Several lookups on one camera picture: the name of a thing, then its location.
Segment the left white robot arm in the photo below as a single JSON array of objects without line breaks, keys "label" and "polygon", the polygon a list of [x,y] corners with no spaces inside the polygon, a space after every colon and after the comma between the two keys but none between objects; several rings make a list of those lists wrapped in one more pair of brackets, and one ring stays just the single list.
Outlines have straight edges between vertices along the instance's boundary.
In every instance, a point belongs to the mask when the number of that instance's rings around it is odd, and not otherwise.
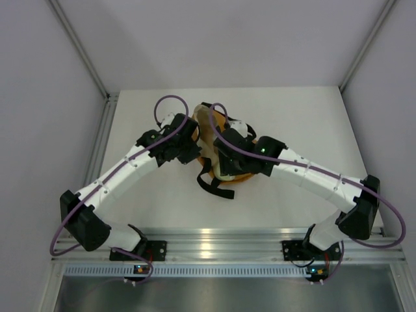
[{"label": "left white robot arm", "polygon": [[147,251],[146,237],[135,226],[112,224],[109,211],[117,200],[146,174],[177,159],[187,164],[200,156],[193,136],[198,128],[194,119],[170,114],[160,131],[146,131],[129,152],[93,183],[60,196],[64,228],[79,246],[91,252],[99,247],[123,249],[134,260]]}]

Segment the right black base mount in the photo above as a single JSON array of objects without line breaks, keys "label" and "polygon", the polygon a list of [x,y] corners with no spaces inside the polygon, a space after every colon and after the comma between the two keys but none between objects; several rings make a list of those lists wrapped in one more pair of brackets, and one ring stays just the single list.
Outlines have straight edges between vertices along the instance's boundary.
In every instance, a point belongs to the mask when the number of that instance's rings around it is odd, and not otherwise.
[{"label": "right black base mount", "polygon": [[312,261],[314,255],[307,249],[301,240],[283,240],[281,241],[283,259],[285,261]]}]

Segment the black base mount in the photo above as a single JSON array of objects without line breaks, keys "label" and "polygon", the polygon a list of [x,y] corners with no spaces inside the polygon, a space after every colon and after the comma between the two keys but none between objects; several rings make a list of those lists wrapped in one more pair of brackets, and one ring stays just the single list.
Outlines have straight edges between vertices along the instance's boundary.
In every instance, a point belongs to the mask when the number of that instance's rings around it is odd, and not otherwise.
[{"label": "black base mount", "polygon": [[129,255],[111,250],[109,255],[110,261],[138,261],[137,255],[149,262],[163,262],[166,260],[168,243],[164,240],[141,241],[139,246]]},{"label": "black base mount", "polygon": [[307,249],[301,240],[283,240],[281,241],[283,259],[285,261],[312,261],[314,255]]}]

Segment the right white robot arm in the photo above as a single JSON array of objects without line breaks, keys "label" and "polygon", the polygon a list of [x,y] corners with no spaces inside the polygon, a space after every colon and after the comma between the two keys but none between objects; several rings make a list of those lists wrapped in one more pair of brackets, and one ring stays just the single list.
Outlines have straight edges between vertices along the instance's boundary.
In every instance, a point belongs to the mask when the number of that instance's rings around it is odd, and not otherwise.
[{"label": "right white robot arm", "polygon": [[262,136],[254,141],[232,128],[222,132],[214,146],[225,166],[221,170],[224,174],[263,174],[281,179],[336,206],[336,213],[308,228],[302,242],[308,257],[318,258],[345,238],[369,239],[379,207],[377,177],[357,179],[331,172],[306,161],[279,140]]}]

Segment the aluminium mounting rail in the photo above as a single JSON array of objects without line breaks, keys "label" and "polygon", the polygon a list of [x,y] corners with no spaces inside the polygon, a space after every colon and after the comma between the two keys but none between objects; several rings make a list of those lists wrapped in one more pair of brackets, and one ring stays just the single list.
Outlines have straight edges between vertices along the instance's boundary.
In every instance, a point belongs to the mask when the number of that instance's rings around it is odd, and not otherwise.
[{"label": "aluminium mounting rail", "polygon": [[[166,263],[284,263],[281,241],[302,239],[306,228],[249,229],[174,229],[148,228],[149,240],[166,241]],[[395,238],[384,237],[377,229],[367,244],[390,244]],[[388,249],[368,248],[344,240],[347,264],[401,263],[406,260],[400,245]],[[86,252],[78,247],[64,255],[52,256],[57,261],[109,261],[110,249],[99,247]]]}]

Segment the green pump bottle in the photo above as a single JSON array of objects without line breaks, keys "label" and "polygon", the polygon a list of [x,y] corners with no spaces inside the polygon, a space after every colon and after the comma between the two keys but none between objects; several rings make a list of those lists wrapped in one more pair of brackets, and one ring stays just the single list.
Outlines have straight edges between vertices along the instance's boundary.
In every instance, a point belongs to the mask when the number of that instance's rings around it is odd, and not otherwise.
[{"label": "green pump bottle", "polygon": [[221,169],[220,169],[220,165],[219,164],[217,164],[214,167],[213,172],[214,172],[215,177],[217,179],[221,180],[221,181],[234,181],[234,180],[236,180],[236,177],[237,177],[235,175],[229,175],[229,174],[222,175],[222,172],[221,172]]}]

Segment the tan canvas tote bag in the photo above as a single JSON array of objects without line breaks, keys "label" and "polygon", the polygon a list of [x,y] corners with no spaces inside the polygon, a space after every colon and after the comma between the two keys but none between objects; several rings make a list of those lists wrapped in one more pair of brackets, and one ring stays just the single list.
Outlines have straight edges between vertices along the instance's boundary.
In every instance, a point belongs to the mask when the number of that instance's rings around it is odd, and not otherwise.
[{"label": "tan canvas tote bag", "polygon": [[202,102],[194,108],[192,119],[195,120],[199,129],[194,132],[193,138],[196,139],[197,145],[201,148],[199,163],[202,165],[202,170],[198,174],[196,181],[199,186],[211,195],[219,198],[233,200],[235,198],[235,191],[230,189],[222,189],[222,185],[234,185],[243,183],[251,179],[253,174],[236,175],[234,181],[221,181],[214,175],[213,169],[219,164],[218,150],[214,147],[214,140],[216,135],[209,123],[209,117],[211,115],[210,103]]}]

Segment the right aluminium frame post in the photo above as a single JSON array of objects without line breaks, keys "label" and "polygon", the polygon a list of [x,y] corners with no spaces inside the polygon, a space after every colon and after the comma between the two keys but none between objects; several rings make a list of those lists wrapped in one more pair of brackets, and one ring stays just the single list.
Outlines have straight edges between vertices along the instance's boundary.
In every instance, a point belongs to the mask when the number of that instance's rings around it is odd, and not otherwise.
[{"label": "right aluminium frame post", "polygon": [[344,93],[348,85],[351,83],[362,62],[365,60],[368,52],[371,50],[374,41],[381,33],[382,28],[384,27],[392,11],[394,11],[398,3],[399,1],[397,0],[387,0],[383,2],[382,8],[380,9],[374,21],[371,23],[367,34],[365,35],[362,43],[360,43],[354,58],[352,59],[350,65],[345,71],[345,74],[343,75],[341,82],[338,85],[338,89],[341,94]]}]

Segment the left aluminium frame post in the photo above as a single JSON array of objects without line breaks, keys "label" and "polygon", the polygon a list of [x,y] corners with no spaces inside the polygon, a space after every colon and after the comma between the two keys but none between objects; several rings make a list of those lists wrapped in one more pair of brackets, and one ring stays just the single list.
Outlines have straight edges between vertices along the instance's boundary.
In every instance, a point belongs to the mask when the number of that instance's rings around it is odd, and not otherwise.
[{"label": "left aluminium frame post", "polygon": [[50,7],[52,13],[55,15],[58,23],[62,27],[66,36],[68,37],[71,45],[73,46],[78,57],[81,59],[83,66],[88,72],[90,78],[93,80],[95,87],[104,100],[109,98],[109,92],[107,91],[102,79],[100,78],[91,58],[89,57],[83,43],[81,42],[77,32],[73,28],[67,14],[65,13],[62,5],[57,0],[46,0],[47,5]]}]

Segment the aluminium frame post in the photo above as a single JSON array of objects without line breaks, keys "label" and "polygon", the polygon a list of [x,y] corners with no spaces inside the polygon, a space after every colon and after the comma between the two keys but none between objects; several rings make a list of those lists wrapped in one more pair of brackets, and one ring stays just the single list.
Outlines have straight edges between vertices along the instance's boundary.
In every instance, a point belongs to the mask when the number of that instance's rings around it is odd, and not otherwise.
[{"label": "aluminium frame post", "polygon": [[352,59],[350,65],[345,71],[345,74],[343,75],[341,82],[338,85],[338,89],[341,94],[344,93],[348,85],[351,83],[362,62],[365,60],[368,52],[371,50],[374,41],[381,33],[382,28],[384,27],[392,11],[394,11],[398,3],[399,1],[397,0],[387,0],[383,2],[382,8],[380,9],[374,21],[371,23],[367,34],[365,35],[362,43],[360,43],[354,58]]},{"label": "aluminium frame post", "polygon": [[65,13],[62,5],[57,0],[46,0],[47,5],[50,7],[52,13],[55,15],[58,23],[62,27],[66,36],[68,37],[71,45],[73,46],[78,57],[81,59],[83,66],[88,72],[90,78],[93,80],[95,87],[104,100],[109,98],[109,92],[107,91],[102,79],[100,78],[91,58],[89,57],[83,43],[81,42],[77,32],[73,28],[67,14]]}]

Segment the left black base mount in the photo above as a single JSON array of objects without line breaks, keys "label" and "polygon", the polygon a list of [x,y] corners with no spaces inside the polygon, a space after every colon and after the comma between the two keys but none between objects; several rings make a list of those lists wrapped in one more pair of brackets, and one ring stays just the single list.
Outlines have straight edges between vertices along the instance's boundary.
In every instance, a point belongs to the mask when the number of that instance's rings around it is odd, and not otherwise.
[{"label": "left black base mount", "polygon": [[109,255],[110,261],[138,261],[137,255],[149,262],[163,262],[166,260],[168,243],[164,240],[141,241],[139,246],[129,255],[111,250]]}]

